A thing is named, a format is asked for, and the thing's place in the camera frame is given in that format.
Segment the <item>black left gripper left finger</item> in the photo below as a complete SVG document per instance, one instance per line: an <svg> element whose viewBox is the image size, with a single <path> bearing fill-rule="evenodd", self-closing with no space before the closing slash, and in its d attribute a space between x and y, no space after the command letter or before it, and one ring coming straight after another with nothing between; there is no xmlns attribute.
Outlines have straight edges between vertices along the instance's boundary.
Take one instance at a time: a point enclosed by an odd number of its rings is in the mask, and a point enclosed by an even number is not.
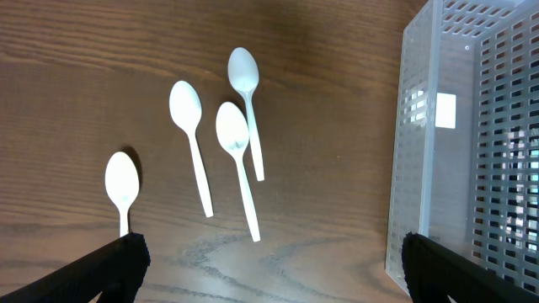
<svg viewBox="0 0 539 303"><path fill-rule="evenodd" d="M132 302L141 288L150 253L142 234L127 235L9 294L9 302Z"/></svg>

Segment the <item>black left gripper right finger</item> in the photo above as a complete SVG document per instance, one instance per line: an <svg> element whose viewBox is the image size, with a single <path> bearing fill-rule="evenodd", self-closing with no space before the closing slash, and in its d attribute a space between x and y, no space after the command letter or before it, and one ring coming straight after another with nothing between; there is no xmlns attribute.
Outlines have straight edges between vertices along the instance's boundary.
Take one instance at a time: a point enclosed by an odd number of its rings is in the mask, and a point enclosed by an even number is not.
<svg viewBox="0 0 539 303"><path fill-rule="evenodd" d="M403 239L404 280L414 302L533 303L538 296L418 233Z"/></svg>

